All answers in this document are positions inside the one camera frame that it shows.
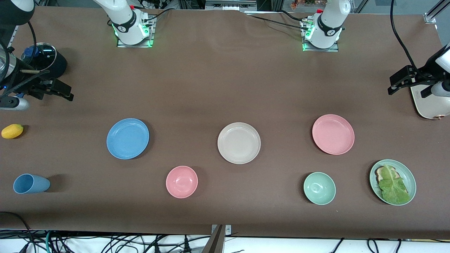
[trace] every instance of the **plate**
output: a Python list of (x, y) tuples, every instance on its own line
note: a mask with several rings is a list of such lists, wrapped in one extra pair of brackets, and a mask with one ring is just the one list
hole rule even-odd
[(355, 142), (350, 123), (334, 114), (323, 115), (314, 122), (312, 137), (322, 151), (334, 155), (346, 153)]
[(228, 162), (244, 164), (258, 155), (261, 139), (255, 128), (246, 123), (236, 122), (222, 129), (217, 139), (217, 147)]
[(167, 191), (178, 199), (184, 199), (192, 195), (197, 189), (197, 185), (197, 174), (188, 166), (173, 168), (166, 178)]
[(106, 138), (109, 152), (119, 159), (140, 155), (149, 144), (150, 133), (144, 122), (126, 118), (114, 124)]
[[(401, 204), (401, 205), (391, 204), (381, 197), (381, 189), (378, 186), (377, 175), (375, 174), (375, 171), (378, 168), (383, 167), (384, 165), (390, 165), (390, 166), (394, 167), (395, 170), (400, 175), (400, 177), (403, 178), (403, 183), (405, 184), (406, 190), (408, 190), (409, 196), (411, 197), (408, 202)], [(382, 201), (384, 201), (390, 205), (393, 205), (393, 206), (406, 205), (407, 203), (411, 202), (411, 200), (413, 200), (414, 196), (416, 195), (416, 180), (414, 179), (413, 173), (411, 173), (411, 171), (404, 164), (402, 164), (401, 162), (395, 161), (395, 160), (385, 159), (385, 160), (381, 160), (381, 161), (377, 162), (372, 167), (372, 170), (370, 170), (369, 180), (370, 180), (370, 186), (372, 187), (373, 192)]]
[(326, 205), (336, 196), (336, 185), (327, 174), (314, 172), (306, 177), (305, 183), (303, 183), (303, 191), (312, 203)]

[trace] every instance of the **bowl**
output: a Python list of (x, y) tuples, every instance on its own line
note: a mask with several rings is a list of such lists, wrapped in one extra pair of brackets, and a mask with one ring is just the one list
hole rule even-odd
[(317, 205), (326, 205), (336, 196), (336, 185), (333, 179), (323, 172), (309, 174), (303, 184), (303, 190), (306, 197)]
[(166, 178), (166, 188), (170, 195), (184, 199), (197, 189), (198, 178), (195, 171), (188, 166), (173, 168)]

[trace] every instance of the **blue cup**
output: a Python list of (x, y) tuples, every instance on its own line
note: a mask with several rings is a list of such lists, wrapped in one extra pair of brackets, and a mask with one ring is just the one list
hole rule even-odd
[(13, 184), (13, 189), (18, 194), (38, 193), (50, 188), (50, 181), (41, 176), (22, 174)]

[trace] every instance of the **lettuce leaf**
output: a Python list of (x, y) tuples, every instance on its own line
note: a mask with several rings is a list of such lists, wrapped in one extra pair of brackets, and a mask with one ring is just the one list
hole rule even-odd
[(385, 165), (380, 171), (383, 179), (380, 180), (378, 186), (381, 189), (381, 195), (386, 202), (401, 205), (409, 201), (410, 195), (403, 183), (403, 178), (396, 178), (395, 169), (392, 166)]

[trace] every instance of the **bread slice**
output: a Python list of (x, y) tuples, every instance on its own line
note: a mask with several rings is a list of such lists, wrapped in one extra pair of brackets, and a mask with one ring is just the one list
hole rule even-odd
[[(384, 168), (384, 167), (380, 167), (380, 168), (378, 168), (376, 171), (375, 171), (375, 174), (377, 175), (377, 182), (378, 183), (380, 183), (380, 181), (383, 179), (383, 176), (381, 175), (381, 169), (382, 168)], [(395, 168), (394, 167), (392, 167), (392, 171), (394, 172), (394, 174), (395, 174), (395, 178), (399, 178), (400, 177), (400, 174), (398, 174), (398, 172), (395, 170)]]

